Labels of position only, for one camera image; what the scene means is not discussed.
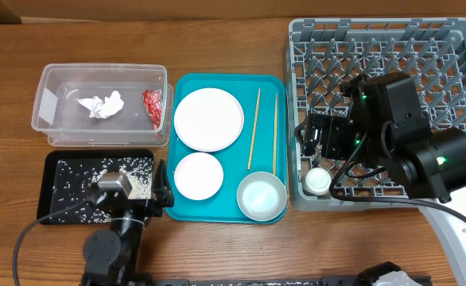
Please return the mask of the white cup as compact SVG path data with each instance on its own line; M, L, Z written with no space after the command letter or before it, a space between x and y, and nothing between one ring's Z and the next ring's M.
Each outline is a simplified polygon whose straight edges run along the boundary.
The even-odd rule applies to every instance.
M311 195L322 196L328 194L331 182L329 171L323 168L311 168L305 175L303 189Z

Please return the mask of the grey bowl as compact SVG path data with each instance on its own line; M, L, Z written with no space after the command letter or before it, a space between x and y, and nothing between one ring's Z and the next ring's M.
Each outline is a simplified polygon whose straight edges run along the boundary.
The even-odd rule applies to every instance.
M236 194L239 209L256 222L278 218L285 211L287 197L282 181L268 172L254 172L246 176Z

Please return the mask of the large white plate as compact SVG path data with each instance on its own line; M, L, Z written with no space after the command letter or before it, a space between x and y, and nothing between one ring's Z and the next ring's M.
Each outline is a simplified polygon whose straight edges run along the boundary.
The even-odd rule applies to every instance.
M212 153L233 144L242 133L243 108L229 92L201 88L183 97L174 114L174 129L189 148Z

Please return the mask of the red snack wrapper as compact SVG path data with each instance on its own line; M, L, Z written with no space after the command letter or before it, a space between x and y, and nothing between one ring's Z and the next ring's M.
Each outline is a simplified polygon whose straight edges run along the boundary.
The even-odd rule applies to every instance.
M162 90L146 90L143 94L143 104L146 112L150 116L153 128L158 129L162 120Z

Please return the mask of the clear plastic wrap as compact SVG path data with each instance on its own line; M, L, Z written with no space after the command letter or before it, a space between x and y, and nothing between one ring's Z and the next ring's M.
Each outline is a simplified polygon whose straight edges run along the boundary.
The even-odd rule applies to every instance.
M118 91L113 91L109 97L101 99L98 96L79 99L78 103L90 111L90 118L108 119L117 114L124 106Z

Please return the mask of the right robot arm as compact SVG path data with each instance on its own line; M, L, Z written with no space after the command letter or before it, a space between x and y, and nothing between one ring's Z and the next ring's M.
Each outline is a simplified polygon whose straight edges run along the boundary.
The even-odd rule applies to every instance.
M345 117L310 113L294 134L307 155L343 161L328 192L355 203L409 204L419 208L444 249L459 285L466 285L466 133L432 130L414 79L403 72L359 74L342 83L351 106ZM347 195L337 184L363 164L372 177L387 172L407 197Z

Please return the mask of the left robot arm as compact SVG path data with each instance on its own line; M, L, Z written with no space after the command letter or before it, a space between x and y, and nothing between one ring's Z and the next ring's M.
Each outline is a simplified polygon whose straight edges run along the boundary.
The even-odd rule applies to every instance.
M91 185L91 207L111 216L107 229L97 230L83 244L82 285L154 285L149 273L137 272L142 232L152 217L174 206L174 195L161 160L154 175L152 199L129 199L130 181L122 172L108 172Z

